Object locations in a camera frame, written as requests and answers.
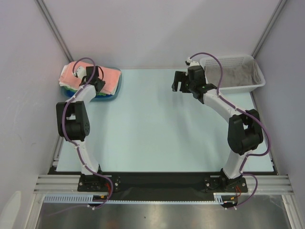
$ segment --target reflective floor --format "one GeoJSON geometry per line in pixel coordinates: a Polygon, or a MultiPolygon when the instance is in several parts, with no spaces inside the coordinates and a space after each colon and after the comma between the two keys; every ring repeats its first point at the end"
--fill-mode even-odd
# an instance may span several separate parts
{"type": "Polygon", "coordinates": [[[238,210],[219,205],[72,204],[42,206],[36,229],[290,229],[281,196],[255,196],[238,210]]]}

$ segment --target pink cloth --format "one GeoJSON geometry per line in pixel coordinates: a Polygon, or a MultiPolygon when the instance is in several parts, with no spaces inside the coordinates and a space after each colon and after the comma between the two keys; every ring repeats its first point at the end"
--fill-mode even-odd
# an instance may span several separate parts
{"type": "MultiPolygon", "coordinates": [[[[72,73],[72,68],[73,68],[74,64],[75,64],[75,62],[71,62],[70,64],[68,64],[68,66],[61,73],[59,81],[61,83],[69,85],[71,88],[77,90],[81,83],[81,79],[78,77],[75,77],[72,73]]],[[[85,62],[79,62],[75,66],[75,71],[80,66],[86,69],[86,67],[93,66],[93,65],[89,64],[89,63],[85,63],[85,62]]],[[[106,82],[105,86],[101,90],[101,93],[111,94],[118,84],[121,71],[115,70],[115,69],[110,69],[110,68],[105,68],[105,67],[101,67],[101,68],[103,69],[103,72],[104,72],[103,80],[106,82]]],[[[99,78],[102,79],[102,72],[100,69],[99,69],[99,75],[100,75],[99,78]]]]}

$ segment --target folded cloth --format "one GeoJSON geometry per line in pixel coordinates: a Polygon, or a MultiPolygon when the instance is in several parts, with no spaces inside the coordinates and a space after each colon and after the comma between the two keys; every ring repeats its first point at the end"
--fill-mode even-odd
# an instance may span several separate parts
{"type": "MultiPolygon", "coordinates": [[[[61,76],[59,78],[59,84],[60,86],[65,86],[68,87],[69,89],[72,90],[78,90],[81,79],[83,75],[76,77],[73,75],[72,68],[75,62],[71,62],[70,64],[67,64],[64,66],[61,76]]],[[[85,62],[78,62],[78,64],[75,66],[75,71],[79,69],[86,69],[86,67],[93,66],[92,64],[85,63],[85,62]]],[[[120,78],[121,72],[116,69],[111,69],[111,68],[105,68],[101,67],[103,72],[104,72],[104,81],[105,81],[105,86],[102,88],[100,91],[101,93],[104,94],[115,94],[116,88],[118,86],[118,81],[120,78]]],[[[99,78],[102,79],[102,72],[99,69],[99,78]]]]}
{"type": "MultiPolygon", "coordinates": [[[[252,60],[237,67],[223,67],[224,76],[220,87],[237,87],[259,84],[256,61],[252,60]]],[[[218,85],[219,66],[206,66],[205,76],[208,83],[218,85]]]]}

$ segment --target blue basket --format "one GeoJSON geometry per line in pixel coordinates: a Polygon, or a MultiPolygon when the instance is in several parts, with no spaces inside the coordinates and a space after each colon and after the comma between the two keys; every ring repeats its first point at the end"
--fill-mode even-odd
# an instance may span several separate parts
{"type": "MultiPolygon", "coordinates": [[[[120,74],[119,81],[118,81],[118,86],[116,88],[116,91],[115,91],[114,95],[112,95],[112,94],[96,95],[95,98],[92,99],[92,101],[109,101],[109,100],[115,99],[118,96],[118,94],[119,94],[119,91],[120,91],[120,88],[121,88],[121,84],[122,84],[122,72],[120,74]]],[[[62,92],[62,94],[64,96],[66,96],[68,98],[71,98],[75,94],[74,91],[67,90],[64,87],[61,87],[61,92],[62,92]]]]}

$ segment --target plastic laundry basket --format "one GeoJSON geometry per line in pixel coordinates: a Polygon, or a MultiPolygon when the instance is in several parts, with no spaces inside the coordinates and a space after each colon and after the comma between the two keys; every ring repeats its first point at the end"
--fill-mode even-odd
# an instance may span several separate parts
{"type": "MultiPolygon", "coordinates": [[[[237,67],[247,63],[248,61],[252,61],[253,57],[250,55],[230,55],[230,56],[220,56],[217,57],[223,67],[237,67]]],[[[205,66],[218,66],[216,60],[211,57],[204,57],[200,60],[200,65],[204,68],[205,66]]],[[[262,87],[266,84],[263,73],[260,70],[258,64],[257,67],[257,75],[259,84],[249,85],[249,86],[237,86],[237,87],[224,87],[220,88],[220,91],[223,94],[234,94],[234,93],[244,93],[251,92],[257,87],[262,87]]]]}

